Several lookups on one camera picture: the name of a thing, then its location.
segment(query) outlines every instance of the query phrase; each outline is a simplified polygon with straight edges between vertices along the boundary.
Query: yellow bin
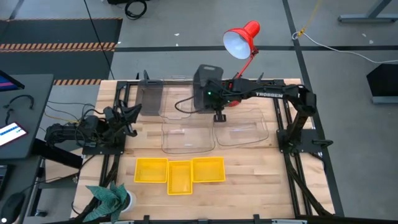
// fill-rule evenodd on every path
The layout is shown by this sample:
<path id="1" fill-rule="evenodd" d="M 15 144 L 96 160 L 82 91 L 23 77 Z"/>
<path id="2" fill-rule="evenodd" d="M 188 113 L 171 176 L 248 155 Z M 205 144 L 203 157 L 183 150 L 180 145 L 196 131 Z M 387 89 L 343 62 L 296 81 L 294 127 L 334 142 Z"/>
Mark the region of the yellow bin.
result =
<path id="1" fill-rule="evenodd" d="M 168 195 L 189 195 L 193 192 L 191 161 L 169 161 Z"/>
<path id="2" fill-rule="evenodd" d="M 194 183 L 225 181 L 223 157 L 199 157 L 192 159 Z"/>
<path id="3" fill-rule="evenodd" d="M 166 183 L 167 158 L 138 158 L 134 181 L 137 183 Z"/>

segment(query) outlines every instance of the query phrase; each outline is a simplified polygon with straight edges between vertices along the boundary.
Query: monitor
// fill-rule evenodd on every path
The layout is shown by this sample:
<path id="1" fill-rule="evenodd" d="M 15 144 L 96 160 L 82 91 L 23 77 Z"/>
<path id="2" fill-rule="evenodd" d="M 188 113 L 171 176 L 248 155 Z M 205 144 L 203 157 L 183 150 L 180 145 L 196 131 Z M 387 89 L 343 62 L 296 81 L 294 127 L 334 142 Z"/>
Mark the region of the monitor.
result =
<path id="1" fill-rule="evenodd" d="M 25 86 L 0 70 L 0 91 L 22 90 Z"/>

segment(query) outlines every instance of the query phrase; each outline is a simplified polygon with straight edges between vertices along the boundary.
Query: black desk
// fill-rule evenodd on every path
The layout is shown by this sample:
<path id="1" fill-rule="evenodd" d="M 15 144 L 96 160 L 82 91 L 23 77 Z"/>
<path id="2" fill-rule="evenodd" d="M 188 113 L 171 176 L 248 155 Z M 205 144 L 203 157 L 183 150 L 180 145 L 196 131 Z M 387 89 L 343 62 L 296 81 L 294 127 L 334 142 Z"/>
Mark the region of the black desk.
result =
<path id="1" fill-rule="evenodd" d="M 42 159 L 40 158 L 40 156 L 31 156 L 27 159 L 0 161 L 1 164 L 13 165 L 10 173 L 10 178 L 7 182 L 6 188 L 4 189 L 2 198 L 0 200 L 0 208 L 2 208 L 10 195 L 18 193 L 24 188 L 35 183 L 41 161 Z M 25 190 L 24 192 L 25 201 L 21 210 L 22 215 L 20 215 L 20 217 L 18 218 L 17 223 L 22 223 L 24 221 L 25 214 L 28 209 L 30 196 L 32 195 L 32 189 L 33 187 Z"/>
<path id="2" fill-rule="evenodd" d="M 9 123 L 19 123 L 28 134 L 18 140 L 0 146 L 0 164 L 10 164 L 13 168 L 6 183 L 4 193 L 0 200 L 0 209 L 8 197 L 33 185 L 39 176 L 39 168 L 42 159 L 50 159 L 66 166 L 79 169 L 82 158 L 57 147 L 49 148 L 45 142 L 36 139 L 37 130 L 44 113 L 45 105 L 50 96 L 53 85 L 53 75 L 11 75 L 25 85 L 23 90 L 14 90 L 0 93 L 0 126 L 5 126 L 5 118 L 8 109 L 2 106 L 19 95 L 31 95 L 34 97 L 33 109 L 29 109 L 30 99 L 23 97 L 16 99 L 10 106 L 14 109 L 9 118 Z M 17 223 L 22 223 L 28 209 L 32 189 L 27 189 L 21 215 Z M 35 210 L 39 202 L 41 189 L 35 191 L 32 200 Z"/>
<path id="3" fill-rule="evenodd" d="M 0 159 L 22 159 L 30 155 L 36 133 L 42 120 L 43 112 L 53 85 L 53 75 L 11 75 L 25 85 L 23 90 L 5 91 L 0 93 L 0 126 L 5 126 L 6 113 L 8 109 L 2 106 L 19 95 L 31 95 L 34 98 L 33 109 L 29 109 L 30 99 L 28 97 L 18 98 L 12 102 L 9 108 L 11 112 L 8 123 L 19 123 L 28 134 L 20 139 L 0 147 Z"/>

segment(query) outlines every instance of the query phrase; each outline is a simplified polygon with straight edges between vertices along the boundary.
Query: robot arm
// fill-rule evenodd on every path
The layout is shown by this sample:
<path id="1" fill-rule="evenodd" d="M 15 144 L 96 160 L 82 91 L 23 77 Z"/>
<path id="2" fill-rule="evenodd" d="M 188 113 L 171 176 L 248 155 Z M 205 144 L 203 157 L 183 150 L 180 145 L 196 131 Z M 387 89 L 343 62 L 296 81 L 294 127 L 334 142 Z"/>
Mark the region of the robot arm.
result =
<path id="1" fill-rule="evenodd" d="M 222 110 L 232 101 L 242 101 L 251 97 L 286 99 L 293 104 L 297 115 L 287 127 L 285 136 L 288 142 L 301 140 L 301 130 L 308 117 L 317 112 L 317 97 L 303 85 L 265 85 L 245 78 L 232 80 L 207 80 L 203 87 L 205 109 L 213 109 L 214 122 L 225 122 Z"/>

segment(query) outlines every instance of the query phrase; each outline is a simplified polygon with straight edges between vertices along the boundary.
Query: floor mat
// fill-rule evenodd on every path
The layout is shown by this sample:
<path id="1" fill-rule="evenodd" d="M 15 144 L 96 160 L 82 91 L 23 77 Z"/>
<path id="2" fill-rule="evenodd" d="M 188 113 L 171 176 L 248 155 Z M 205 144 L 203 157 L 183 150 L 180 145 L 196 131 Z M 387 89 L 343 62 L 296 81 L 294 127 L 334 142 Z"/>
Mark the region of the floor mat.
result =
<path id="1" fill-rule="evenodd" d="M 117 42 L 121 18 L 96 18 L 101 42 Z M 89 19 L 17 19 L 9 21 L 2 44 L 98 42 Z"/>
<path id="2" fill-rule="evenodd" d="M 89 19 L 1 21 L 0 69 L 14 75 L 51 73 L 56 85 L 92 85 L 108 79 L 122 19 L 93 22 L 105 54 Z"/>
<path id="3" fill-rule="evenodd" d="M 106 52 L 112 61 L 113 52 Z M 54 74 L 55 80 L 108 79 L 102 51 L 0 53 L 0 68 L 8 74 Z"/>

